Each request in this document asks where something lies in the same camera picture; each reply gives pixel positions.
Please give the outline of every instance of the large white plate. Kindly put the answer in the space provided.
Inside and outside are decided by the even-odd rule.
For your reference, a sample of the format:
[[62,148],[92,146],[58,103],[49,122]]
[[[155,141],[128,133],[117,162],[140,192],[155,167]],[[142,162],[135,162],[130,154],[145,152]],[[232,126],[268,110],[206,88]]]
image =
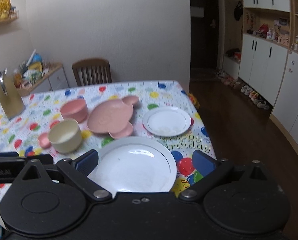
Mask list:
[[98,151],[99,164],[88,178],[113,197],[121,192],[168,192],[177,175],[171,152],[157,141],[126,137]]
[[166,106],[147,112],[143,118],[143,124],[155,135],[172,137],[187,131],[191,118],[188,113],[177,107]]

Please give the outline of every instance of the chair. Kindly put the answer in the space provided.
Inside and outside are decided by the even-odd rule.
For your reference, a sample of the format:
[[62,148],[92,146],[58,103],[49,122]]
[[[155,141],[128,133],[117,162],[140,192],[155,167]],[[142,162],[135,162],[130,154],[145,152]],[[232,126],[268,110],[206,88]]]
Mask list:
[[112,83],[109,61],[102,58],[89,58],[72,65],[78,87]]

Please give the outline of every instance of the bolt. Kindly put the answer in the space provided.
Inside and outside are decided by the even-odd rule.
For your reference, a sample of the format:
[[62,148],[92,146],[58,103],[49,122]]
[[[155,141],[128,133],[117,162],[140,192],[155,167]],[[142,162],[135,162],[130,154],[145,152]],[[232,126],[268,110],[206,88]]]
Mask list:
[[141,199],[141,201],[142,201],[142,202],[149,202],[149,201],[150,201],[150,199],[149,199],[149,198],[147,198],[147,197],[143,197],[143,198]]
[[140,204],[140,203],[141,203],[141,201],[140,201],[139,199],[134,199],[134,200],[132,201],[132,203],[134,203],[134,204],[138,205],[138,204]]
[[193,189],[186,189],[181,194],[185,198],[193,198],[197,195],[197,193]]
[[104,190],[104,189],[99,189],[99,190],[96,190],[93,195],[96,197],[96,198],[105,198],[105,197],[108,197],[109,196],[109,192]]

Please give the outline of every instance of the balloon print tablecloth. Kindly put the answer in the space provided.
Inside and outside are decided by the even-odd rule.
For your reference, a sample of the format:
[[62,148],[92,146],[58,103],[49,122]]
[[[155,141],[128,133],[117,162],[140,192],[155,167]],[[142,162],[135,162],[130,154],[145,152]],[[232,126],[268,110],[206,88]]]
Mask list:
[[[215,154],[199,114],[189,100],[185,91],[176,81],[126,82],[70,88],[46,93],[32,94],[24,98],[26,110],[9,121],[0,105],[0,152],[16,151],[20,156],[51,154],[55,163],[62,158],[75,159],[90,149],[100,149],[113,139],[96,136],[87,129],[86,121],[80,124],[83,144],[69,155],[57,153],[54,148],[42,150],[37,137],[60,122],[61,106],[72,99],[84,98],[91,111],[99,103],[128,95],[140,98],[140,105],[135,108],[131,123],[133,135],[157,140],[167,147],[175,158],[178,167],[177,179],[173,191],[179,194],[202,178],[192,165],[194,150],[201,150],[215,158]],[[192,125],[183,135],[172,138],[155,136],[145,130],[142,124],[146,112],[156,107],[176,106],[188,112]],[[9,188],[0,184],[0,200]]]

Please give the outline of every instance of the dark brown floor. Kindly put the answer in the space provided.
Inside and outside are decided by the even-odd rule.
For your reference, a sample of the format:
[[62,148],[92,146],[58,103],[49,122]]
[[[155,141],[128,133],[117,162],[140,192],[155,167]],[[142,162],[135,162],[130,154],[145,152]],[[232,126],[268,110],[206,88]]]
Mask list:
[[236,164],[261,160],[284,189],[291,216],[284,233],[298,240],[298,156],[269,119],[247,96],[221,82],[192,82],[190,92],[200,102],[198,111],[217,158]]

